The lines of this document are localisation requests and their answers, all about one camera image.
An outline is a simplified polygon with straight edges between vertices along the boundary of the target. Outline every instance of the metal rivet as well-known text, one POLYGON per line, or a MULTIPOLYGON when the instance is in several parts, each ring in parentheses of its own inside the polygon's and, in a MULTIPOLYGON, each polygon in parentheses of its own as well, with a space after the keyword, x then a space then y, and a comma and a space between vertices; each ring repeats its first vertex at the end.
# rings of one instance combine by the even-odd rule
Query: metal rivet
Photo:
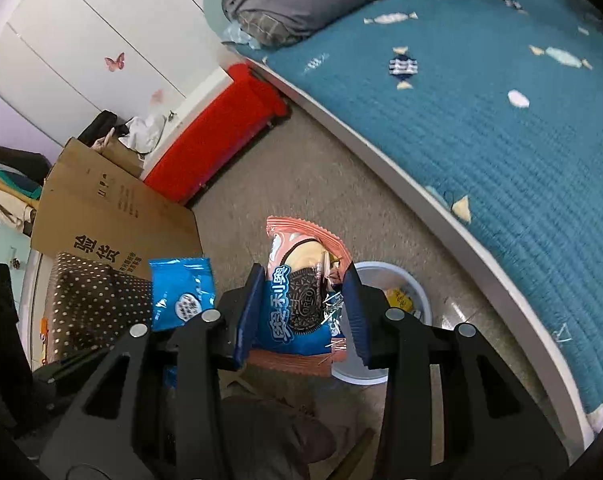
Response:
POLYGON ((129 332, 133 337, 141 337, 146 335, 148 327, 142 323, 137 323, 136 325, 131 326, 129 332))
POLYGON ((219 310, 215 310, 214 308, 205 310, 202 313, 202 319, 207 323, 212 323, 213 321, 217 321, 221 316, 222 316, 222 313, 219 310))
POLYGON ((477 329, 470 323, 462 323, 457 327, 457 330, 464 337, 473 337, 477 333, 477 329))
POLYGON ((406 316, 406 314, 404 314, 404 311, 400 308, 393 307, 386 311, 386 317, 391 321, 401 321, 404 319, 404 316, 406 316))

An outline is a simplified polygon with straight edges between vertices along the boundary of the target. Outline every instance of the snack wrapper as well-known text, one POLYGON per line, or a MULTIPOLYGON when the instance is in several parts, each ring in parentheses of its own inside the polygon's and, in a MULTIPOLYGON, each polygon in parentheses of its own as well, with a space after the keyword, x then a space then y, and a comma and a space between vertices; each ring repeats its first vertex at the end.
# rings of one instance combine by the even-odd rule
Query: snack wrapper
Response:
POLYGON ((339 295, 350 253, 334 234, 305 220, 269 217, 266 232, 272 248, 255 344, 259 350, 251 361, 256 362, 254 354, 260 356, 256 364, 325 375, 335 347, 345 348, 338 318, 331 316, 331 298, 339 295), (326 365, 312 370, 322 360, 326 365))
POLYGON ((214 307, 215 286, 208 258, 149 260, 152 271, 152 329, 184 325, 214 307))

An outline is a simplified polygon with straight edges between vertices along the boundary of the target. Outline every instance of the gray floor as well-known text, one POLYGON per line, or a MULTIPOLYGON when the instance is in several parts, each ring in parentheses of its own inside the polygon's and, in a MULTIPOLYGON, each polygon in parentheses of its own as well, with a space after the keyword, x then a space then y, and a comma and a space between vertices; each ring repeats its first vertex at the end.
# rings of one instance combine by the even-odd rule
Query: gray floor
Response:
MULTIPOLYGON (((413 274, 430 300, 436 326, 452 328, 464 320, 476 325, 552 418, 530 363, 466 272, 375 174, 300 108, 238 158, 194 211, 219 294, 243 284, 253 262, 266 264, 268 215, 316 222, 345 241, 355 262, 390 262, 413 274)), ((244 378, 269 396, 315 413, 338 434, 344 450, 364 428, 379 430, 383 385, 363 388, 254 367, 244 378)), ((365 478, 372 456, 371 451, 357 478, 365 478)), ((313 477, 326 478, 338 458, 318 465, 313 477)))

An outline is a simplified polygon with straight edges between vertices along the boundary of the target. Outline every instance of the purple wall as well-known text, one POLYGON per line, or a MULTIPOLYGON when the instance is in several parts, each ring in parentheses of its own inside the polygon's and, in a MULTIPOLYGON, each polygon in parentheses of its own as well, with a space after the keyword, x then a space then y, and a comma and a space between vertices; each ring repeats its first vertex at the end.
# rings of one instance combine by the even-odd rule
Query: purple wall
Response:
POLYGON ((51 164, 62 152, 62 146, 19 115, 1 97, 0 146, 41 153, 51 164))

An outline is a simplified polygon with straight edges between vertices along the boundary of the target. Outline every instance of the quilted bedspread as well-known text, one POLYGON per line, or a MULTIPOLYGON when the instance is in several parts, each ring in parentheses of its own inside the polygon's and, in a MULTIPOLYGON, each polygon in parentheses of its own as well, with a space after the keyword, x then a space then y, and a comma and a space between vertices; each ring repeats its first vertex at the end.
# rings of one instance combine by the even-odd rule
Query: quilted bedspread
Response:
POLYGON ((240 47, 446 202, 553 336, 587 413, 603 403, 592 12, 582 0, 381 0, 292 47, 240 47))

